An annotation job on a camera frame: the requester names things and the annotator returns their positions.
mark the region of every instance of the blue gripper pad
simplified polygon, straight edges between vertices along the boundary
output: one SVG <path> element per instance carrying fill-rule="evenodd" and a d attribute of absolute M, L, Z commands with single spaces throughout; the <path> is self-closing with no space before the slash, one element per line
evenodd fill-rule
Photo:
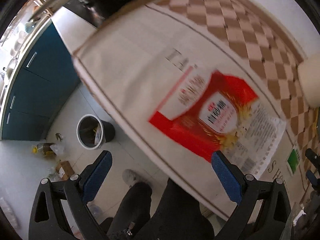
<path fill-rule="evenodd" d="M 111 166 L 112 155 L 107 152 L 83 185 L 82 201 L 84 203 L 94 200 Z"/>
<path fill-rule="evenodd" d="M 219 157 L 217 152 L 212 154 L 211 165 L 229 199 L 239 205 L 242 200 L 241 185 L 238 183 L 236 177 L 232 174 L 224 161 Z"/>

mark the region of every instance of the metal screw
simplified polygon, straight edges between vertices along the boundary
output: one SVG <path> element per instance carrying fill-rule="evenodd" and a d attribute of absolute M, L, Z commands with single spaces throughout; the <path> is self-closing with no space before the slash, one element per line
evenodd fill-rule
<path fill-rule="evenodd" d="M 246 178 L 247 180 L 249 180 L 249 181 L 253 181 L 253 180 L 254 180 L 254 176 L 252 176 L 251 174 L 247 174 L 247 175 L 245 176 L 245 178 Z"/>
<path fill-rule="evenodd" d="M 44 184 L 47 184 L 48 181 L 49 181 L 49 180 L 48 180 L 47 178 L 44 178 L 44 179 L 41 180 L 41 184 L 43 184 L 43 185 L 44 185 Z"/>
<path fill-rule="evenodd" d="M 283 180 L 282 180 L 282 179 L 280 179 L 280 178 L 277 178 L 277 179 L 276 179 L 276 183 L 278 183 L 278 184 L 282 184 L 282 183 L 283 183 Z"/>
<path fill-rule="evenodd" d="M 79 178 L 78 174 L 73 174 L 73 175 L 70 176 L 71 180 L 77 180 L 78 178 Z"/>

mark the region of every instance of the brown tile border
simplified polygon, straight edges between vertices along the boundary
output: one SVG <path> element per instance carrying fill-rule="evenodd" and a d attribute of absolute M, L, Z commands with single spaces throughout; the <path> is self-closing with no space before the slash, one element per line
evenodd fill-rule
<path fill-rule="evenodd" d="M 249 10 L 251 10 L 254 14 L 256 14 L 261 20 L 263 20 L 282 40 L 283 42 L 288 46 L 288 48 L 291 50 L 295 58 L 299 63 L 301 63 L 304 58 L 306 57 L 304 55 L 301 48 L 297 48 L 295 44 L 293 43 L 292 39 L 288 37 L 289 31 L 284 31 L 281 27 L 280 23 L 275 22 L 275 20 L 268 15 L 267 12 L 265 12 L 262 8 L 259 8 L 256 4 L 251 2 L 250 0 L 237 0 L 238 2 L 242 3 L 244 6 L 246 6 Z"/>

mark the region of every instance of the cylindrical beige object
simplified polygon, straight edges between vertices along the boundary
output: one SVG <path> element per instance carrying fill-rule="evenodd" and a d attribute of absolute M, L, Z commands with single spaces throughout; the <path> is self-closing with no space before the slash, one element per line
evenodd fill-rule
<path fill-rule="evenodd" d="M 298 67 L 302 93 L 311 107 L 320 106 L 320 53 L 303 61 Z"/>

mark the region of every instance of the cabinet handle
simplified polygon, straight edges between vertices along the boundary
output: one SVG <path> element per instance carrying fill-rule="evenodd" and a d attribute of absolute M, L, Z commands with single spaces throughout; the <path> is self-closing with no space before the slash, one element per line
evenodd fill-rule
<path fill-rule="evenodd" d="M 27 65 L 27 67 L 30 67 L 30 64 L 32 63 L 32 61 L 35 59 L 36 56 L 37 56 L 37 52 L 35 52 L 35 53 L 32 55 L 32 57 L 31 57 L 28 65 Z"/>
<path fill-rule="evenodd" d="M 7 124 L 9 123 L 9 120 L 10 120 L 10 113 L 8 114 Z"/>
<path fill-rule="evenodd" d="M 12 109 L 12 107 L 13 107 L 13 103 L 14 103 L 14 100 L 16 99 L 16 96 L 13 96 L 13 98 L 12 98 L 12 102 L 11 102 L 11 106 L 10 106 L 10 109 Z"/>

